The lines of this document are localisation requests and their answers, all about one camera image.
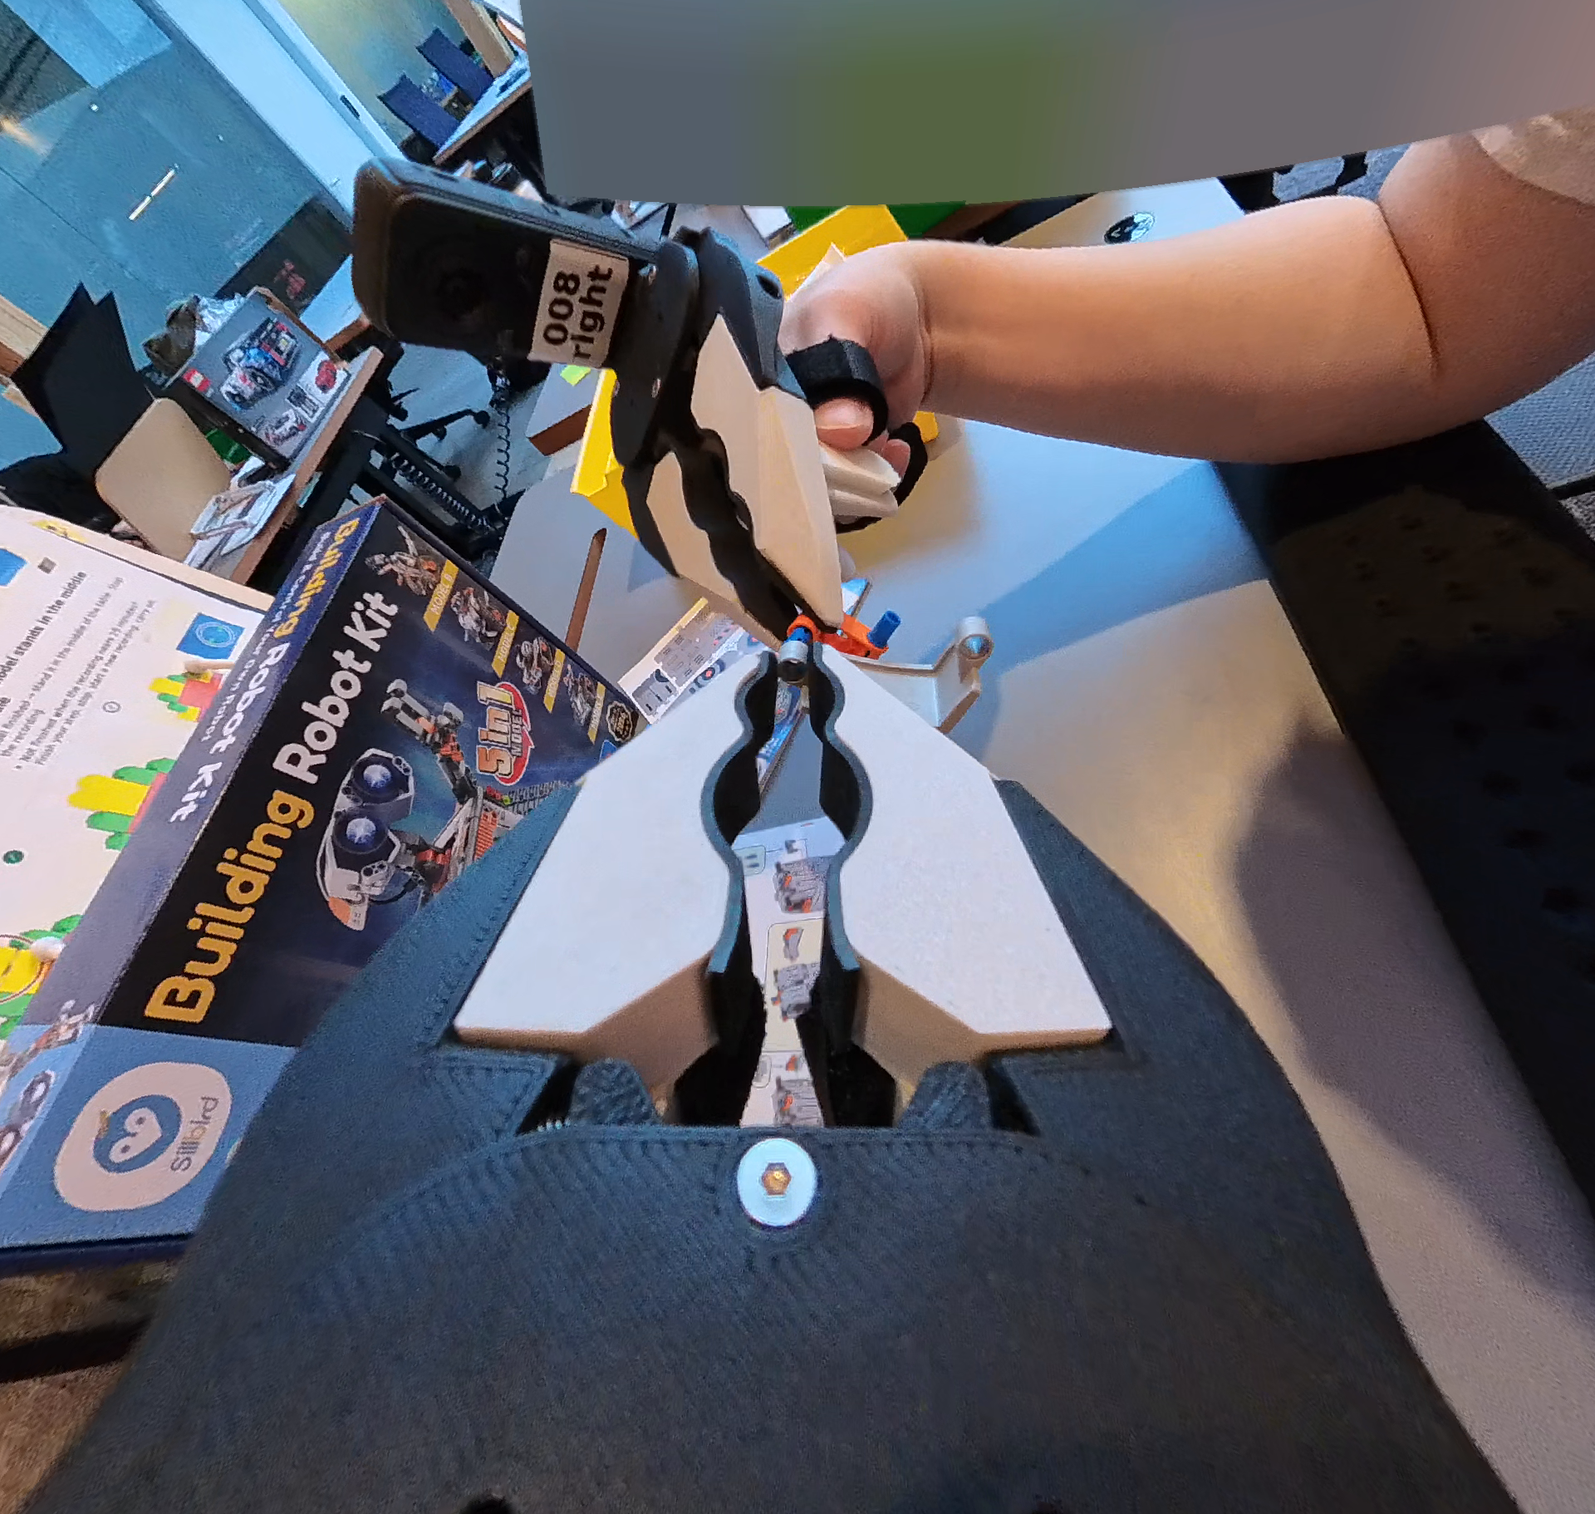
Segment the silver laptop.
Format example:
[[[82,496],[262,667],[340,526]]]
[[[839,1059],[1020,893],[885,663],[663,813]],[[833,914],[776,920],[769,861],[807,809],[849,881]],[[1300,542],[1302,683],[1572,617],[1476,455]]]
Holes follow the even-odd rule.
[[[1223,184],[1207,177],[1159,188],[1102,191],[1008,241],[1019,248],[1156,243],[1245,218]]]

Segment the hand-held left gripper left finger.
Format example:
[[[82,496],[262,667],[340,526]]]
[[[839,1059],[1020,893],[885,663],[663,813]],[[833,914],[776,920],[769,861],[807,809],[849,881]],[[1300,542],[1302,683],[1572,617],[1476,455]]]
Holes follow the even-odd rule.
[[[778,676],[750,656],[588,775],[456,1020],[472,1046],[623,1060],[739,1126],[766,1034],[746,873]]]

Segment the orange connector with blue pins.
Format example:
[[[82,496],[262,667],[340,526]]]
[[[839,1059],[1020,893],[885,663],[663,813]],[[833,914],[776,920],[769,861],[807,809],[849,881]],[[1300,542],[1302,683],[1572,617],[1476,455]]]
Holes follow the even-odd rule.
[[[901,617],[890,610],[882,613],[874,628],[867,628],[853,615],[844,615],[839,628],[828,629],[803,615],[787,628],[787,642],[809,647],[825,645],[855,660],[874,661],[885,656],[890,638],[899,626]]]

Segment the open instruction booklet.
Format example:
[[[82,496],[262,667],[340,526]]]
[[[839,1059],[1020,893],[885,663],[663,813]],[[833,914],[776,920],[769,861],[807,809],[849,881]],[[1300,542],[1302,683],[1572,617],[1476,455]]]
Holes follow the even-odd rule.
[[[659,724],[759,647],[728,617],[698,603],[623,678],[623,688],[648,722]],[[766,1003],[744,1126],[823,1126],[798,1014],[821,971],[826,879],[841,843],[826,818],[748,829],[736,841],[746,877],[752,961]]]

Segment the green plastic bin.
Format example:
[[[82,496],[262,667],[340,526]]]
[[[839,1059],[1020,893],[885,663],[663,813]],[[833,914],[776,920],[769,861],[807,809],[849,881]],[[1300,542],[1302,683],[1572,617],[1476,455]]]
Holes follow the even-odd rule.
[[[914,204],[887,207],[896,225],[908,238],[958,238],[971,227],[983,227],[1017,204]],[[794,232],[805,232],[825,218],[842,211],[833,207],[787,207]]]

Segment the car model kit box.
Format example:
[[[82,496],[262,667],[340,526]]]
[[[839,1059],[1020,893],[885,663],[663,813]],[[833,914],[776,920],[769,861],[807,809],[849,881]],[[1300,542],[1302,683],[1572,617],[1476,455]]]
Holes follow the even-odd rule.
[[[287,467],[346,400],[349,368],[255,293],[194,348],[173,391],[250,453]]]

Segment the grey curved building piece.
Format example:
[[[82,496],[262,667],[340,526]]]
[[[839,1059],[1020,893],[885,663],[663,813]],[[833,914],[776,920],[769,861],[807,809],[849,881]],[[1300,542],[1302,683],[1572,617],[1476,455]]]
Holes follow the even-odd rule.
[[[951,733],[983,692],[983,667],[994,649],[990,628],[981,617],[958,622],[953,640],[931,663],[871,660],[862,670],[922,717],[930,727]]]

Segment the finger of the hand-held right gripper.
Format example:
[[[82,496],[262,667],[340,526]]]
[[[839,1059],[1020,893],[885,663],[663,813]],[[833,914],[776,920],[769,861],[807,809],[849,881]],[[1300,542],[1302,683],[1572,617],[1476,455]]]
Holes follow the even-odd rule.
[[[728,327],[714,318],[687,394],[693,433],[675,451],[686,478],[723,473],[734,515],[787,587],[793,621],[841,626],[841,562],[809,403],[776,384],[760,385]]]
[[[793,619],[785,585],[764,562],[732,512],[723,473],[686,478],[679,455],[663,455],[648,476],[638,537],[684,583],[718,603],[764,647],[780,647]]]

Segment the person's right forearm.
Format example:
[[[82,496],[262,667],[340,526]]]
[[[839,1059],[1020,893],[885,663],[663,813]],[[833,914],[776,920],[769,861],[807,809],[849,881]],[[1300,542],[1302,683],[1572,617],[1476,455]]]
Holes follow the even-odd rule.
[[[1230,464],[1392,448],[1592,353],[1592,207],[1478,141],[1325,198],[1127,248],[922,248],[912,409]]]

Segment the grey desk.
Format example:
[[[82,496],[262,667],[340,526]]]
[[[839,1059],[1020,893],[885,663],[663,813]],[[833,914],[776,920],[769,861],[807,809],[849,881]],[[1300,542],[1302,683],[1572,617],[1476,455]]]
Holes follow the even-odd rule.
[[[1524,1511],[1592,1511],[1592,1221],[1207,466],[944,421],[849,544],[894,653],[994,633],[954,740],[1284,1066],[1391,1304]]]

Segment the yellow plastic bin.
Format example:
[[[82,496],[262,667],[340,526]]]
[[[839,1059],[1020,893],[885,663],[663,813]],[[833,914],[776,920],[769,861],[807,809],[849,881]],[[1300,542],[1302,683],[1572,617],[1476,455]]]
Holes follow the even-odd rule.
[[[817,273],[835,268],[853,254],[906,239],[908,236],[885,213],[885,207],[846,207],[769,254],[760,261],[760,268],[771,271],[780,282],[780,291],[791,296],[816,279]],[[869,401],[876,432],[885,426],[882,382],[874,364],[864,357],[862,348],[844,348],[841,343],[828,348],[810,348],[793,355],[789,368],[809,403],[817,405],[826,400],[839,400],[844,391],[855,393],[857,400]],[[588,412],[588,426],[577,457],[572,490],[588,498],[614,524],[629,533],[636,533],[623,487],[623,467],[614,453],[611,435],[616,387],[618,378],[613,373],[606,373]],[[910,423],[890,430],[890,439],[910,448],[908,466],[894,490],[898,507],[908,501],[921,482],[938,432],[935,417],[928,412],[921,412]]]

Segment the white instruction poster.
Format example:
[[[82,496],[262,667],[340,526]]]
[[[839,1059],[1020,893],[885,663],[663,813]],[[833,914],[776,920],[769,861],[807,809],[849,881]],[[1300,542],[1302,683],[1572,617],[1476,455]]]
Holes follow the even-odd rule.
[[[2,508],[2,1036],[161,792],[269,599]]]

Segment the blue robot kit box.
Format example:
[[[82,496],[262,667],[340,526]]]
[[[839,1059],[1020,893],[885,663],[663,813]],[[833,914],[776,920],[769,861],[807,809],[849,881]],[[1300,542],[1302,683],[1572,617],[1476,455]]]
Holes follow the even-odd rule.
[[[4,1265],[193,1233],[374,954],[645,726],[387,501],[317,528],[4,1057]]]

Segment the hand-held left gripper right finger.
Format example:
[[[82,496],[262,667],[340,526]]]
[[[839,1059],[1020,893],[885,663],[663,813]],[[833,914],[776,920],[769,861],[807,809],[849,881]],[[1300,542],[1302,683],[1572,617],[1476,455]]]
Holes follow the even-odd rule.
[[[933,1066],[1093,1046],[1109,1014],[988,770],[821,647],[821,806],[842,832],[800,1016],[828,1126],[890,1126]]]

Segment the person's right hand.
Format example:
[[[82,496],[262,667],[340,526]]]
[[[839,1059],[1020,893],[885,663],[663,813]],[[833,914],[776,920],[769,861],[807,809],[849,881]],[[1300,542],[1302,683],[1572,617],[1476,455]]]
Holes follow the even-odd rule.
[[[883,382],[892,425],[928,407],[931,341],[914,243],[871,248],[817,273],[785,307],[780,344],[785,353],[830,339],[865,348]]]

